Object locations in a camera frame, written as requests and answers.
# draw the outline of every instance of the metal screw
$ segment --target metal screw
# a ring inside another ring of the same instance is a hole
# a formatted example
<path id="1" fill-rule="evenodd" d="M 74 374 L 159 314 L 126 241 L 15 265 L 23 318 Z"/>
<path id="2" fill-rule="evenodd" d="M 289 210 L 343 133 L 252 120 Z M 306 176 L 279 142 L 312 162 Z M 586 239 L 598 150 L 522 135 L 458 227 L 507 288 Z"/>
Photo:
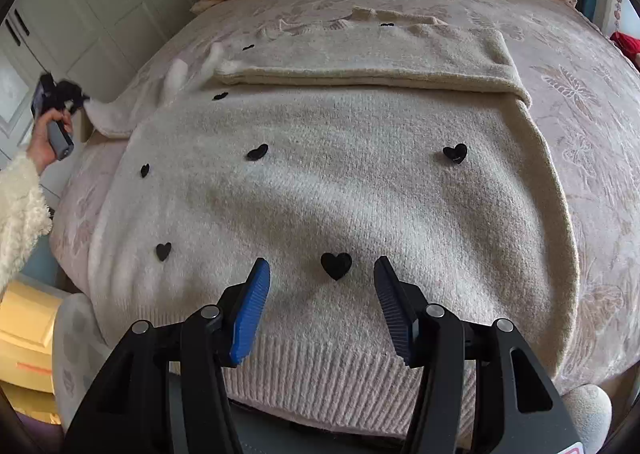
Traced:
<path id="1" fill-rule="evenodd" d="M 146 320 L 139 320 L 138 322 L 134 322 L 133 326 L 131 326 L 131 331 L 133 331 L 136 335 L 142 335 L 142 333 L 146 333 L 149 329 L 149 322 Z"/>
<path id="2" fill-rule="evenodd" d="M 220 315 L 220 308 L 218 306 L 214 306 L 211 304 L 210 306 L 205 306 L 200 310 L 200 315 L 202 315 L 205 319 L 215 319 L 218 315 Z"/>
<path id="3" fill-rule="evenodd" d="M 444 308 L 439 304 L 429 304 L 427 306 L 427 315 L 436 317 L 436 319 L 439 319 L 440 317 L 444 317 Z"/>
<path id="4" fill-rule="evenodd" d="M 509 319 L 498 319 L 498 322 L 495 323 L 495 325 L 500 331 L 504 331 L 505 333 L 513 331 L 513 322 Z"/>

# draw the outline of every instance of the cream knit sweater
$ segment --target cream knit sweater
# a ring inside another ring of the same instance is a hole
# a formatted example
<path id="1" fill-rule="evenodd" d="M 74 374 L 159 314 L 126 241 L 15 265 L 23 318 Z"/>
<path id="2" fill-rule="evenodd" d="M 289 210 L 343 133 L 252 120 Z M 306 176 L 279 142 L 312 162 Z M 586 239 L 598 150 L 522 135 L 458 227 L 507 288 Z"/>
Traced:
<path id="1" fill-rule="evenodd" d="M 19 153 L 0 171 L 0 297 L 24 266 L 38 237 L 51 230 L 36 167 Z"/>

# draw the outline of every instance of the person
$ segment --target person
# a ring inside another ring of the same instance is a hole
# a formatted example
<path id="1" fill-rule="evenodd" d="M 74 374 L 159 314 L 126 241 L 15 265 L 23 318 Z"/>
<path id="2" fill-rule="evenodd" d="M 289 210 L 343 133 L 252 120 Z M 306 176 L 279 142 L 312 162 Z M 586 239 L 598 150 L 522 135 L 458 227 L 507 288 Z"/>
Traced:
<path id="1" fill-rule="evenodd" d="M 31 255 L 38 238 L 51 230 L 49 207 L 40 186 L 40 176 L 54 161 L 47 124 L 62 121 L 72 134 L 67 110 L 49 110 L 38 117 L 26 151 L 0 170 L 0 299 L 6 285 Z"/>

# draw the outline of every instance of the blue gripper pad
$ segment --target blue gripper pad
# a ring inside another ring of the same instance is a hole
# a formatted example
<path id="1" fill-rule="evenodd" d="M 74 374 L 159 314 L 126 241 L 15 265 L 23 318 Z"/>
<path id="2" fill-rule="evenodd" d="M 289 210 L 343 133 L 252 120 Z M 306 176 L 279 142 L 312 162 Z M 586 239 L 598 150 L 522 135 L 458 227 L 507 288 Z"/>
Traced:
<path id="1" fill-rule="evenodd" d="M 396 354 L 406 365 L 411 365 L 415 357 L 415 339 L 420 331 L 416 310 L 426 307 L 427 301 L 418 286 L 398 280 L 386 256 L 376 261 L 373 272 L 376 293 Z"/>
<path id="2" fill-rule="evenodd" d="M 242 290 L 242 301 L 234 322 L 234 338 L 229 351 L 231 360 L 240 364 L 251 352 L 255 331 L 260 323 L 260 316 L 267 300 L 271 273 L 269 263 L 259 257 L 251 269 L 251 273 Z"/>

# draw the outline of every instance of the folded sweater sleeve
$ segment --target folded sweater sleeve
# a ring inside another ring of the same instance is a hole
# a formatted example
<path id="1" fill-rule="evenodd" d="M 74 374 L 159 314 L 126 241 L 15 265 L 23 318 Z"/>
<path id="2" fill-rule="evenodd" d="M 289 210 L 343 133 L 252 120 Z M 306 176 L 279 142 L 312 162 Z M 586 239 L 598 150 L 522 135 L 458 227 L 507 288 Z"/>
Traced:
<path id="1" fill-rule="evenodd" d="M 38 237 L 51 230 L 36 167 L 21 152 L 0 171 L 0 298 L 24 266 Z"/>

